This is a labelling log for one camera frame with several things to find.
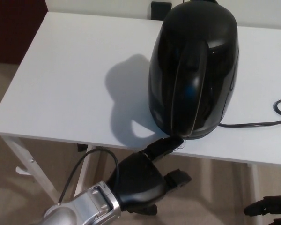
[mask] kettle handle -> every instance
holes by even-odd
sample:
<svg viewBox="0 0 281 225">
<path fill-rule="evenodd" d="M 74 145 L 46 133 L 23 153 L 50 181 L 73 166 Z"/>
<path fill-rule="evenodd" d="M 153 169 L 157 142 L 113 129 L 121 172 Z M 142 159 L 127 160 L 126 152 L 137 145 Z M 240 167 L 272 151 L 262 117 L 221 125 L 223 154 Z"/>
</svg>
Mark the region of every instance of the kettle handle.
<svg viewBox="0 0 281 225">
<path fill-rule="evenodd" d="M 172 98 L 171 130 L 189 137 L 195 125 L 207 64 L 208 45 L 203 40 L 188 41 L 182 50 Z"/>
</svg>

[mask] tabletop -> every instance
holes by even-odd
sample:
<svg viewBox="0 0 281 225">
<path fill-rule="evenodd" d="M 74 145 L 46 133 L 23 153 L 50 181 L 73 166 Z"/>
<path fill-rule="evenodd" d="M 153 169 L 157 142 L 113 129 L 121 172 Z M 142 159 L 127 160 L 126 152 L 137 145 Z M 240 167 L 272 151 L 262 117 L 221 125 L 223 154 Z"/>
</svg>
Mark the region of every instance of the tabletop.
<svg viewBox="0 0 281 225">
<path fill-rule="evenodd" d="M 161 21 L 49 12 L 0 104 L 0 135 L 141 149 L 166 135 L 148 108 Z M 281 120 L 281 30 L 238 27 L 235 91 L 223 123 Z M 281 125 L 218 127 L 175 154 L 281 165 Z"/>
</svg>

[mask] robotic arm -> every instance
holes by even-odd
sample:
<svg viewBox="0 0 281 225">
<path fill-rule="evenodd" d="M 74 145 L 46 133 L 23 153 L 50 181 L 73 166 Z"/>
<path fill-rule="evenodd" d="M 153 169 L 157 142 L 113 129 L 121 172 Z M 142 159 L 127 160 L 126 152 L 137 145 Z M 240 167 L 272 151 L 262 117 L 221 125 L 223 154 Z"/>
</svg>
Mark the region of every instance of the robotic arm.
<svg viewBox="0 0 281 225">
<path fill-rule="evenodd" d="M 192 180 L 179 169 L 162 176 L 153 164 L 182 143 L 179 137 L 168 137 L 129 155 L 119 164 L 116 187 L 114 171 L 106 183 L 101 181 L 72 201 L 52 206 L 36 225 L 107 225 L 122 211 L 156 215 L 157 201 Z"/>
</svg>

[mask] glossy black surface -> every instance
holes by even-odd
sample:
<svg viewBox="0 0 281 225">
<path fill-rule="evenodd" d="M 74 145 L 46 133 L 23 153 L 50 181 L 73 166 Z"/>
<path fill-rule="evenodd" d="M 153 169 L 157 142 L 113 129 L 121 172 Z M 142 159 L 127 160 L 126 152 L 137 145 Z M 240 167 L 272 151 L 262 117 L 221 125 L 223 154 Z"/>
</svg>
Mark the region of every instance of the glossy black surface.
<svg viewBox="0 0 281 225">
<path fill-rule="evenodd" d="M 238 65 L 237 24 L 224 7 L 204 1 L 173 8 L 150 64 L 149 105 L 169 135 L 200 138 L 224 117 Z"/>
</svg>

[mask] white wall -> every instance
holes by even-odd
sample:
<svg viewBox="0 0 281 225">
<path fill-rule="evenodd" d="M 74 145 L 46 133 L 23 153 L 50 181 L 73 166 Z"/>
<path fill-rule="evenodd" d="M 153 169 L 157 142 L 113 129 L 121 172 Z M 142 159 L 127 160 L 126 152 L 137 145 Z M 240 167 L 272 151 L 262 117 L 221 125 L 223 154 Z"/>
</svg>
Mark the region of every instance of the white wall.
<svg viewBox="0 0 281 225">
<path fill-rule="evenodd" d="M 218 0 L 238 25 L 281 29 L 281 0 Z"/>
<path fill-rule="evenodd" d="M 150 18 L 152 0 L 46 0 L 49 11 Z M 182 0 L 171 1 L 173 7 Z M 281 29 L 281 0 L 218 0 L 238 25 Z"/>
<path fill-rule="evenodd" d="M 172 2 L 182 0 L 154 0 Z M 46 0 L 49 11 L 150 19 L 152 0 Z"/>
</svg>

